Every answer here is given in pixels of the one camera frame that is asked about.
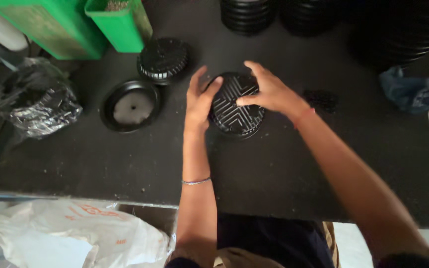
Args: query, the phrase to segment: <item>black shirt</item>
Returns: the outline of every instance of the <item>black shirt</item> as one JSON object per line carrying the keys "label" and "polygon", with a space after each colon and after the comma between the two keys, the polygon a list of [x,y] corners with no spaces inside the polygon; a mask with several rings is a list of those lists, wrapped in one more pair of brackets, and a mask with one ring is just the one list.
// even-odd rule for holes
{"label": "black shirt", "polygon": [[[218,215],[218,249],[237,247],[272,259],[285,268],[334,268],[320,225],[313,221],[267,217]],[[185,258],[171,260],[167,268],[199,268]],[[429,268],[429,258],[414,254],[388,256],[377,268]]]}

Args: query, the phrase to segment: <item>red thread bracelet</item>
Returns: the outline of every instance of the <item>red thread bracelet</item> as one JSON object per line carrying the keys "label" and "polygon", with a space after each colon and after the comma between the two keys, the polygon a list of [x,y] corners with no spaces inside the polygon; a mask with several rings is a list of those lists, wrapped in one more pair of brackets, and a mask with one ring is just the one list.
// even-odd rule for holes
{"label": "red thread bracelet", "polygon": [[301,113],[301,115],[299,116],[299,118],[297,119],[297,122],[294,123],[294,128],[297,129],[297,126],[301,122],[302,118],[307,117],[310,114],[314,114],[315,112],[316,112],[316,110],[314,108],[310,108],[310,109],[303,111]]}

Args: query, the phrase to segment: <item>stacked black plastic parts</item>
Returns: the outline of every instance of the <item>stacked black plastic parts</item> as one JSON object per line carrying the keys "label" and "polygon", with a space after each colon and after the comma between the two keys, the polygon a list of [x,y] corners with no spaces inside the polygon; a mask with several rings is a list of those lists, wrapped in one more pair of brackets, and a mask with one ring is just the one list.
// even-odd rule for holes
{"label": "stacked black plastic parts", "polygon": [[274,21],[277,0],[220,0],[221,21],[231,31],[255,35]]}
{"label": "stacked black plastic parts", "polygon": [[293,35],[316,36],[337,24],[340,3],[341,0],[282,0],[281,22]]}
{"label": "stacked black plastic parts", "polygon": [[352,33],[350,51],[382,71],[429,52],[429,0],[386,1]]}

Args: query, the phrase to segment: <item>black round plastic part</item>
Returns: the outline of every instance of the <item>black round plastic part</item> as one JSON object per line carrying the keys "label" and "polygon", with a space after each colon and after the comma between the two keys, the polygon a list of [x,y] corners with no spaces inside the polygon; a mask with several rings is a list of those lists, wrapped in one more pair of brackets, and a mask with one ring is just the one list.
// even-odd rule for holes
{"label": "black round plastic part", "polygon": [[188,65],[189,46],[175,38],[160,38],[149,42],[138,56],[141,76],[158,85],[169,84]]}
{"label": "black round plastic part", "polygon": [[247,139],[259,130],[265,108],[258,105],[240,107],[236,100],[259,92],[256,78],[236,72],[225,72],[219,76],[224,79],[223,85],[213,99],[208,119],[225,135]]}
{"label": "black round plastic part", "polygon": [[[129,93],[141,93],[153,102],[153,110],[150,115],[139,124],[125,125],[117,122],[113,112],[117,102]],[[128,81],[116,86],[105,98],[100,108],[100,116],[104,125],[110,130],[120,133],[130,133],[150,125],[160,110],[160,92],[158,88],[147,81]]]}

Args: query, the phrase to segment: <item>thin silver bangle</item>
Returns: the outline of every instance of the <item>thin silver bangle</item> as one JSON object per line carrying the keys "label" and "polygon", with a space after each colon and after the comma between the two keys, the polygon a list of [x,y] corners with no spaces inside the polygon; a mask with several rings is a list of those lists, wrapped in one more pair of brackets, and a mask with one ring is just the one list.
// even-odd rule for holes
{"label": "thin silver bangle", "polygon": [[200,184],[200,183],[203,183],[203,182],[207,182],[209,180],[211,180],[211,177],[207,177],[206,179],[204,179],[202,181],[199,181],[199,182],[186,182],[186,181],[182,180],[182,183],[186,184],[186,185],[195,185],[195,184]]}

